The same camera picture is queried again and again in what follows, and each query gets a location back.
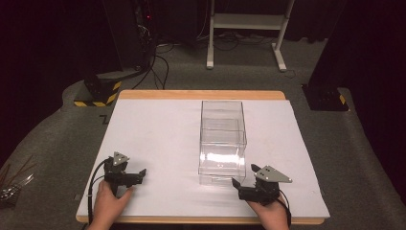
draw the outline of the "transparent acrylic container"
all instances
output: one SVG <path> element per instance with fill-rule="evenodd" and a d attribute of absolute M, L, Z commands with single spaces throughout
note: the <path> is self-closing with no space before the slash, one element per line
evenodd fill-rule
<path fill-rule="evenodd" d="M 244 112 L 240 101 L 203 101 L 200 126 L 200 184 L 232 186 L 245 179 Z"/>

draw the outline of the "wooden table edge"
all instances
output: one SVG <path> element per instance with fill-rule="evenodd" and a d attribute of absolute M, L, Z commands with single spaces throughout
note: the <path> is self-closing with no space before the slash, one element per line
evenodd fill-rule
<path fill-rule="evenodd" d="M 265 90 L 123 90 L 119 99 L 286 100 L 281 91 Z"/>
<path fill-rule="evenodd" d="M 77 216 L 77 221 L 88 222 L 87 216 Z M 317 225 L 324 218 L 292 218 L 292 224 Z M 156 223 L 156 224 L 260 224 L 258 218 L 217 218 L 217 217 L 119 217 L 119 223 Z"/>

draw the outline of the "black curtain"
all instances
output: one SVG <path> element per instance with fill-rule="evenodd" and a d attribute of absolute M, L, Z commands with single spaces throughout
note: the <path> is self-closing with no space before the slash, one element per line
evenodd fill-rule
<path fill-rule="evenodd" d="M 329 38 L 347 0 L 296 0 L 285 38 L 309 42 Z"/>
<path fill-rule="evenodd" d="M 406 204 L 406 6 L 348 0 L 309 81 L 347 87 L 374 153 Z"/>
<path fill-rule="evenodd" d="M 2 112 L 0 167 L 20 141 L 62 106 L 63 90 L 82 80 L 61 28 L 61 1 L 0 3 Z"/>

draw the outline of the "white metal stand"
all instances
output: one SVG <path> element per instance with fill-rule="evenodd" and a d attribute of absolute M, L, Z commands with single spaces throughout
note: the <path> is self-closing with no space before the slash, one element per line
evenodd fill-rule
<path fill-rule="evenodd" d="M 212 0 L 207 68 L 214 68 L 214 28 L 230 28 L 280 31 L 277 43 L 272 43 L 272 51 L 275 54 L 279 69 L 282 72 L 286 71 L 286 65 L 281 54 L 281 45 L 294 2 L 295 0 L 289 0 L 286 12 L 283 15 L 258 15 L 214 13 L 214 0 Z"/>

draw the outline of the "black device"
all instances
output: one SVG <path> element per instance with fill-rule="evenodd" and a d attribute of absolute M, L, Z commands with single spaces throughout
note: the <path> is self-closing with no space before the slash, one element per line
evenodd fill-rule
<path fill-rule="evenodd" d="M 210 8 L 207 2 L 195 0 L 153 0 L 151 2 L 159 35 L 192 47 L 197 45 L 198 33 L 203 25 L 207 25 L 206 28 L 209 25 L 208 22 L 205 24 L 204 21 L 200 23 L 197 21 L 199 13 L 202 14 L 202 19 L 208 20 L 203 14 L 207 13 L 208 7 Z"/>
<path fill-rule="evenodd" d="M 238 190 L 239 199 L 260 203 L 266 206 L 273 202 L 279 202 L 286 211 L 287 224 L 290 226 L 292 215 L 289 209 L 289 202 L 285 196 L 287 206 L 279 200 L 281 193 L 278 182 L 291 183 L 292 179 L 284 175 L 283 173 L 275 170 L 270 166 L 260 168 L 259 166 L 252 164 L 251 170 L 254 172 L 256 178 L 255 187 L 243 187 L 241 184 L 232 178 L 233 186 Z"/>
<path fill-rule="evenodd" d="M 115 151 L 114 157 L 109 156 L 107 159 L 103 160 L 93 172 L 92 178 L 90 179 L 89 191 L 87 195 L 89 224 L 93 221 L 92 194 L 93 184 L 96 182 L 96 180 L 104 177 L 104 180 L 110 184 L 110 188 L 114 196 L 117 194 L 119 186 L 126 186 L 127 188 L 129 188 L 132 185 L 143 183 L 144 176 L 146 176 L 147 174 L 147 169 L 144 169 L 139 173 L 126 173 L 125 168 L 128 165 L 128 160 L 128 157 Z M 101 166 L 104 167 L 104 176 L 101 176 L 95 180 L 96 173 Z"/>
<path fill-rule="evenodd" d="M 119 186 L 126 186 L 127 188 L 132 185 L 142 184 L 143 178 L 147 174 L 147 169 L 139 173 L 126 173 L 125 168 L 128 164 L 126 156 L 115 152 L 114 158 L 109 156 L 104 162 L 104 180 L 110 184 L 111 191 L 115 195 Z"/>
<path fill-rule="evenodd" d="M 83 79 L 75 105 L 109 106 L 122 80 L 150 68 L 157 42 L 150 0 L 67 1 L 65 8 L 65 46 Z M 97 76 L 119 71 L 114 80 Z"/>

